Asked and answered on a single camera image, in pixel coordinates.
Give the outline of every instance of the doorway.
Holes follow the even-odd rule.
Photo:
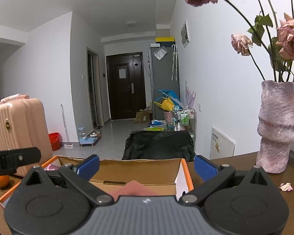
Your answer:
[[[143,53],[107,56],[111,119],[135,118],[146,108]]]
[[[104,121],[99,82],[99,58],[90,50],[87,50],[87,80],[93,128],[101,128]]]

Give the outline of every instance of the pink suitcase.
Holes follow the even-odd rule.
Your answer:
[[[38,99],[25,98],[16,96],[0,102],[0,150],[38,147],[38,164],[43,164],[52,157],[44,107]],[[33,165],[19,167],[16,174],[25,176]]]

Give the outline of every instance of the open shoe box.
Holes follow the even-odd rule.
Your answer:
[[[46,168],[49,164],[61,166],[67,163],[76,165],[82,160],[54,156],[41,166]],[[194,189],[184,159],[100,160],[99,171],[89,182],[109,194],[132,180],[147,186],[158,195],[176,195],[177,199],[183,192],[187,193]],[[3,208],[18,185],[19,183],[0,197],[0,205]]]

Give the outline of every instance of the gray ribbed surface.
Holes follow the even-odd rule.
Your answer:
[[[97,208],[72,235],[220,235],[195,207],[173,196],[120,197],[113,206]]]

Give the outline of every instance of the black fabric cover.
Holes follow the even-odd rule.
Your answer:
[[[194,142],[187,131],[134,131],[125,143],[122,160],[172,159],[194,160]]]

